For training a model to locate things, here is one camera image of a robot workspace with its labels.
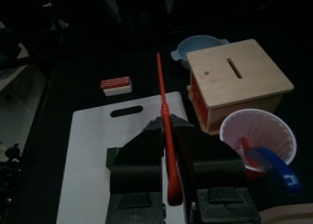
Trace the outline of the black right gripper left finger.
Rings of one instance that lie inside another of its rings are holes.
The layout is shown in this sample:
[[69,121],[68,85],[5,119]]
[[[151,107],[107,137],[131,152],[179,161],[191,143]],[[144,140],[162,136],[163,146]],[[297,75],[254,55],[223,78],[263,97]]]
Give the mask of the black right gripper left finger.
[[106,224],[163,224],[163,120],[151,120],[122,147],[107,149]]

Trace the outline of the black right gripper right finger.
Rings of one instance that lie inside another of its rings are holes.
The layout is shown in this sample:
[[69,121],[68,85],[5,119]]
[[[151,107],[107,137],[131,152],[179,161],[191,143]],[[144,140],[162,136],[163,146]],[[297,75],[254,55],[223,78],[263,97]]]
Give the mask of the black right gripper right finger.
[[247,189],[247,169],[235,150],[171,115],[187,224],[261,224]]

